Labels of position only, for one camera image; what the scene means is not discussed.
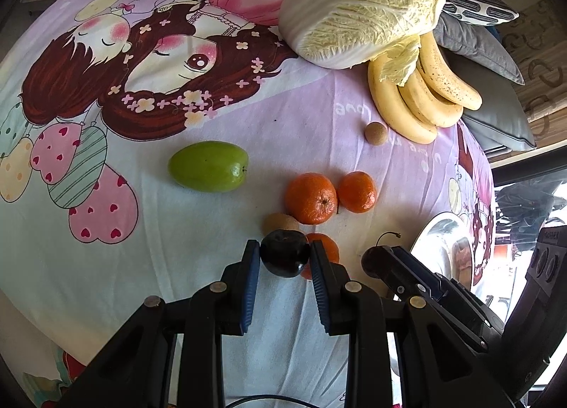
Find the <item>black and white patterned pillow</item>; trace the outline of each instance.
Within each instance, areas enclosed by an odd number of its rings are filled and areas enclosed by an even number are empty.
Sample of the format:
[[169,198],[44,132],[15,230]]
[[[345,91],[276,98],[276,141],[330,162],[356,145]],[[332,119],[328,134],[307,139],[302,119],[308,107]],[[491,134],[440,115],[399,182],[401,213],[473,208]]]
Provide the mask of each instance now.
[[502,0],[447,0],[443,11],[477,26],[496,26],[519,16]]

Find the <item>small brown fruit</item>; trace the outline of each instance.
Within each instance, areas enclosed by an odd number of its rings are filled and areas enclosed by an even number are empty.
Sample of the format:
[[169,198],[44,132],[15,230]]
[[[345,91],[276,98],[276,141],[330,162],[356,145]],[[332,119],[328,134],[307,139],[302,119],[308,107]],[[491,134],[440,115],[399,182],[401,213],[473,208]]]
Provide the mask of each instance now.
[[381,146],[388,140],[388,129],[382,123],[373,121],[364,129],[364,137],[373,146]]
[[294,217],[283,213],[272,213],[264,218],[264,222],[262,223],[262,233],[264,236],[278,229],[300,231],[299,222],[297,222],[297,219]]

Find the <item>cabbage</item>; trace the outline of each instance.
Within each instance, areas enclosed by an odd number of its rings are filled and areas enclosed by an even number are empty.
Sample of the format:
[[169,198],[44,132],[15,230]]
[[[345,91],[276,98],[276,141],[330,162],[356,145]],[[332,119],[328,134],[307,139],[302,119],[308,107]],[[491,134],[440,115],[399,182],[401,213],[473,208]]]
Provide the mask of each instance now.
[[381,73],[403,86],[416,69],[419,36],[437,24],[446,0],[283,0],[280,33],[302,58],[345,69],[384,52]]

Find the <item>orange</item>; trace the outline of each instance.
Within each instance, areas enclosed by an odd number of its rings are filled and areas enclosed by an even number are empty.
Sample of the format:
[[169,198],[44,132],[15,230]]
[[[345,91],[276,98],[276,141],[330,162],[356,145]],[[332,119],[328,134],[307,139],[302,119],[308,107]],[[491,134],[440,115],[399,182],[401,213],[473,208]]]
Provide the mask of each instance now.
[[[329,261],[338,263],[338,246],[330,236],[317,233],[307,234],[307,241],[311,243],[313,240],[321,240]],[[309,263],[307,263],[305,269],[301,272],[301,277],[311,280],[311,268],[309,267]]]
[[305,173],[289,183],[285,191],[287,212],[301,224],[327,221],[337,210],[337,193],[322,174]]
[[378,199],[378,191],[373,179],[364,171],[348,173],[338,185],[338,200],[353,213],[365,213]]

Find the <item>cartoon eye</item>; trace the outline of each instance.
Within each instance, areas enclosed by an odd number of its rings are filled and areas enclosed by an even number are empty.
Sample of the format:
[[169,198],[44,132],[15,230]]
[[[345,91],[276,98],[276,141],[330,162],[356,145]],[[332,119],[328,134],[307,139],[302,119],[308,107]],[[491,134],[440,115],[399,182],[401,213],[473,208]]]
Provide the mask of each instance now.
[[202,54],[193,55],[187,60],[187,65],[191,69],[195,69],[195,70],[204,69],[208,63],[209,63],[209,58],[207,58],[205,55]]

